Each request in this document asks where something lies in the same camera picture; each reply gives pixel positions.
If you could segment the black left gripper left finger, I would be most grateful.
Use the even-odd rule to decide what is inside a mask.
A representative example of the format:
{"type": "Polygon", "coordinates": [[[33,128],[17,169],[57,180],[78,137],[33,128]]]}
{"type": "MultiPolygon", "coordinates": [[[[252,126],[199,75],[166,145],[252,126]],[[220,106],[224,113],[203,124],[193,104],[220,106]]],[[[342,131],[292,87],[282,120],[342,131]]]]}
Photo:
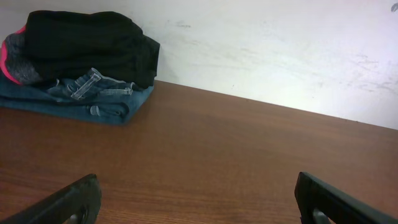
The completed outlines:
{"type": "Polygon", "coordinates": [[[43,200],[1,221],[1,224],[94,224],[101,208],[101,188],[95,174],[88,174],[43,200]]]}

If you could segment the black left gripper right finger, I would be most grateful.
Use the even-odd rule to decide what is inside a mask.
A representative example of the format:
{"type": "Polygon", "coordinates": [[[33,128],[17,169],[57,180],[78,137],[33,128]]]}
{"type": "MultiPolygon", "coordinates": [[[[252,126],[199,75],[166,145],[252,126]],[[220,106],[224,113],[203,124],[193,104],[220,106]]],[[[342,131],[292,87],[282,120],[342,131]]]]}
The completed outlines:
{"type": "Polygon", "coordinates": [[[397,224],[397,219],[316,178],[298,174],[294,190],[302,224],[397,224]]]}

